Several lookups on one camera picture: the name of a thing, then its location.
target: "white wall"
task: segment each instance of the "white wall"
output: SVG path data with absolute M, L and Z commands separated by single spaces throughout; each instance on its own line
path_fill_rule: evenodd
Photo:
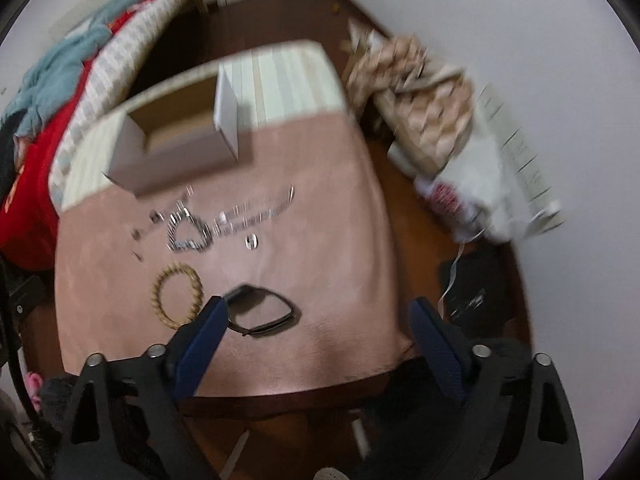
M 599 478 L 640 418 L 638 50 L 605 0 L 355 1 L 493 82 L 539 152 L 567 222 L 518 243 L 534 346 Z
M 80 0 L 30 0 L 0 44 L 0 110 L 12 99 L 24 73 L 51 46 L 49 27 Z

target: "metal bolt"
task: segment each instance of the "metal bolt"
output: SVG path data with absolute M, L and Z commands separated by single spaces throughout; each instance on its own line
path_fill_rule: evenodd
M 164 355 L 165 352 L 166 352 L 166 346 L 162 344 L 151 345 L 146 350 L 146 354 L 151 358 L 160 357 Z
M 161 224 L 162 222 L 164 222 L 164 215 L 162 213 L 159 213 L 155 209 L 152 209 L 149 213 L 149 219 L 153 224 Z
M 244 239 L 244 244 L 247 249 L 253 251 L 258 247 L 258 237 L 255 234 L 250 234 L 247 238 Z
M 104 356 L 102 354 L 91 354 L 86 359 L 86 364 L 87 366 L 97 366 L 102 362 L 103 359 L 104 359 Z
M 475 345 L 471 351 L 474 355 L 482 358 L 487 358 L 491 355 L 491 349 L 485 345 Z
M 542 366 L 551 366 L 551 357 L 546 354 L 536 354 L 536 361 Z

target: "white cable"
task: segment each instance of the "white cable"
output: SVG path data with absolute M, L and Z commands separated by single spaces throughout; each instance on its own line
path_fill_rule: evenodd
M 360 458 L 364 460 L 369 454 L 369 451 L 371 451 L 371 444 L 367 438 L 367 432 L 364 429 L 362 419 L 357 418 L 356 420 L 352 420 L 351 429 L 353 430 L 353 437 L 356 440 L 356 446 L 358 446 Z
M 462 257 L 462 253 L 465 250 L 465 246 L 467 244 L 470 244 L 471 242 L 475 242 L 476 240 L 478 240 L 478 238 L 481 237 L 485 231 L 486 231 L 486 227 L 483 228 L 477 235 L 462 242 L 460 244 L 460 247 L 458 248 L 458 255 L 456 256 L 456 259 L 453 260 L 453 263 L 451 264 L 451 269 L 449 270 L 449 285 L 447 285 L 447 289 L 442 293 L 442 296 L 438 300 L 438 314 L 440 314 L 440 317 L 442 319 L 444 319 L 444 298 L 447 294 L 449 294 L 450 290 L 453 287 L 453 284 L 456 282 L 456 277 L 458 276 L 458 261 Z
M 242 435 L 240 435 L 240 438 L 236 442 L 236 445 L 229 455 L 229 458 L 226 459 L 225 466 L 220 472 L 220 480 L 228 480 L 228 478 L 231 476 L 231 473 L 236 468 L 236 464 L 238 464 L 238 460 L 240 460 L 240 454 L 242 453 L 242 450 L 246 445 L 246 441 L 249 440 L 250 433 L 251 431 L 246 430 Z

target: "gold rope bracelet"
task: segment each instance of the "gold rope bracelet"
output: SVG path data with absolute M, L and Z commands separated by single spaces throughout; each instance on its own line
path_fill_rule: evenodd
M 182 323 L 176 323 L 173 319 L 167 316 L 164 309 L 162 309 L 162 303 L 160 302 L 160 291 L 162 290 L 162 286 L 164 282 L 174 274 L 186 274 L 191 280 L 191 287 L 193 288 L 193 303 L 191 303 L 191 307 L 189 309 L 189 313 L 184 318 Z M 193 267 L 188 266 L 187 264 L 171 264 L 164 268 L 158 277 L 156 278 L 153 286 L 151 287 L 151 308 L 158 316 L 158 319 L 162 321 L 165 325 L 173 330 L 178 330 L 182 325 L 189 324 L 191 321 L 196 319 L 200 309 L 202 307 L 202 282 L 200 281 L 200 277 L 198 273 L 193 269 Z

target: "pillow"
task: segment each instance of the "pillow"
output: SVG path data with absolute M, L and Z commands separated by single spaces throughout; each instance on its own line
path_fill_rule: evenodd
M 49 193 L 60 214 L 66 178 L 84 134 L 126 97 L 164 28 L 187 0 L 153 0 L 100 51 L 49 173 Z

